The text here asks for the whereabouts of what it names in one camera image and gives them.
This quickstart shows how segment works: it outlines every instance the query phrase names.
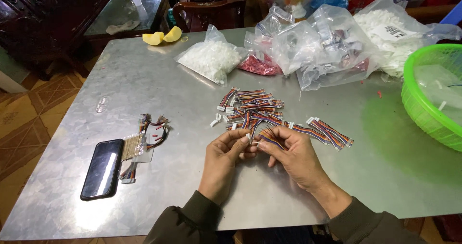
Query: blue plastic stool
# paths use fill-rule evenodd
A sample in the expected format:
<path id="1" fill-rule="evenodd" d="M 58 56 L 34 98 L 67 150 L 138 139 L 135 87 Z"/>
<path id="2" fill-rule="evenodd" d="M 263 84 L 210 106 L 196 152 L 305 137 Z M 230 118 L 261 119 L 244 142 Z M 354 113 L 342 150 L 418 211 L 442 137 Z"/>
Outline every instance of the blue plastic stool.
<path id="1" fill-rule="evenodd" d="M 441 24 L 454 24 L 457 25 L 462 20 L 462 1 L 449 12 L 446 17 L 440 21 Z"/>

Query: smartphone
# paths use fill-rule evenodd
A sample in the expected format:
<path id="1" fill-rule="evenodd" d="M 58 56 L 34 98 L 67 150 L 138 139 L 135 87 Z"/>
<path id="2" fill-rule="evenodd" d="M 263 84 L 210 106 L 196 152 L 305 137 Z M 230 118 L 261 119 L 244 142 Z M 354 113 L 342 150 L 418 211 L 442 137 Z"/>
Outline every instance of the smartphone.
<path id="1" fill-rule="evenodd" d="M 124 140 L 96 144 L 80 194 L 81 200 L 111 197 L 116 193 Z"/>

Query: green colander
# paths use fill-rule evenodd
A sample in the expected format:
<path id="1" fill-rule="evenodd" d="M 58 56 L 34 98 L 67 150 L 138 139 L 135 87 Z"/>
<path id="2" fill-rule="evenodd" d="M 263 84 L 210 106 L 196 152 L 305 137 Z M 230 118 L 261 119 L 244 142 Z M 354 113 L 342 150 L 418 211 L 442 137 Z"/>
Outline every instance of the green colander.
<path id="1" fill-rule="evenodd" d="M 462 152 L 462 127 L 439 111 L 415 81 L 414 68 L 424 65 L 441 65 L 462 80 L 462 45 L 432 45 L 410 55 L 404 64 L 401 91 L 404 108 L 413 121 L 437 141 Z"/>

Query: left hand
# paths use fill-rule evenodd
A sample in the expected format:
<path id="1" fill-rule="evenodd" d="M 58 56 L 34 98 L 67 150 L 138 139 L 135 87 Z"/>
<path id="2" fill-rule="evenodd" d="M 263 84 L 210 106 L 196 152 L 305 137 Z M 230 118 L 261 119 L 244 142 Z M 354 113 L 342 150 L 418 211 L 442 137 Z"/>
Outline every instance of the left hand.
<path id="1" fill-rule="evenodd" d="M 218 205 L 228 198 L 236 162 L 257 155 L 256 144 L 249 144 L 246 133 L 251 131 L 229 130 L 212 141 L 205 150 L 204 171 L 198 191 Z"/>

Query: cloth rag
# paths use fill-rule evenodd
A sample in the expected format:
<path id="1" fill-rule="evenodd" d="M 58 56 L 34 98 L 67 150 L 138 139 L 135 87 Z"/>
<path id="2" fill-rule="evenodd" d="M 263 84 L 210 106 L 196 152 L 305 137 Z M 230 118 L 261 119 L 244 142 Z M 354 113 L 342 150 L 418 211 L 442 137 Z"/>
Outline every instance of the cloth rag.
<path id="1" fill-rule="evenodd" d="M 136 28 L 140 24 L 139 21 L 133 21 L 129 20 L 125 24 L 122 25 L 111 25 L 106 29 L 106 32 L 109 33 L 110 35 L 114 35 L 116 33 L 122 32 L 122 31 L 130 31 L 134 28 Z"/>

